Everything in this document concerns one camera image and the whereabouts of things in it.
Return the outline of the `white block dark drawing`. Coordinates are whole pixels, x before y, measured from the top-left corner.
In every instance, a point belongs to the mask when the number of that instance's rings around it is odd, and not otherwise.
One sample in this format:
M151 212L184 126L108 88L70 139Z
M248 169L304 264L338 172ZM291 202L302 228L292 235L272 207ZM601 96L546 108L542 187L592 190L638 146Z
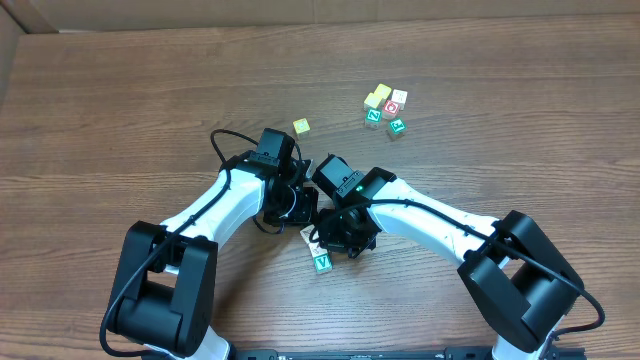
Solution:
M309 243L308 247L313 258L328 254L327 250L322 248L318 243Z

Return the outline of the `green block letter V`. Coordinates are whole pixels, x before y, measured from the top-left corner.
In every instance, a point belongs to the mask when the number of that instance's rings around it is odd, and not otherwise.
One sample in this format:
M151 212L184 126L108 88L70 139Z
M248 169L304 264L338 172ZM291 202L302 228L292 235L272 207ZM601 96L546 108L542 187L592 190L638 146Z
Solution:
M313 257L314 266L318 274L323 274L333 269L333 263L328 253Z

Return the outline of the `white leaf block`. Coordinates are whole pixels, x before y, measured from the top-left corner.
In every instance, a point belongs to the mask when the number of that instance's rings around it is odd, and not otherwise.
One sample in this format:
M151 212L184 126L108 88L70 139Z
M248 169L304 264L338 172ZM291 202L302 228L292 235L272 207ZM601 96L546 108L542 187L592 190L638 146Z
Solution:
M300 234L306 244L317 242L318 235L314 231L314 229L315 229L314 225L309 225L300 231Z

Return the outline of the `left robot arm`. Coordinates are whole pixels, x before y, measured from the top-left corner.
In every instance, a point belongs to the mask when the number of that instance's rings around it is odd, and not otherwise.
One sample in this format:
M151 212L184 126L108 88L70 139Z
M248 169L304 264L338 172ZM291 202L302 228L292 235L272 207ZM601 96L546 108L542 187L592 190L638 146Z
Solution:
M108 344L113 333L139 344L141 359L234 357L211 326L219 250L247 220L279 235L310 224L317 206L293 137L267 128L252 145L223 158L215 183L181 213L129 228L99 330L106 354L128 355Z

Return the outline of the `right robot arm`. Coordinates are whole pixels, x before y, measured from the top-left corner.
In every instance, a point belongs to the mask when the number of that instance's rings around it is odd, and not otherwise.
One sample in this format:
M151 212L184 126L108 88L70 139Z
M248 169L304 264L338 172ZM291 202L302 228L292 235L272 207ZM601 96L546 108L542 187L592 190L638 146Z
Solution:
M497 333L495 359L542 359L551 335L584 284L529 216L503 219L458 210L379 167L362 173L329 155L312 176L334 209L319 215L314 239L358 257L380 233L411 239L451 262L481 315Z

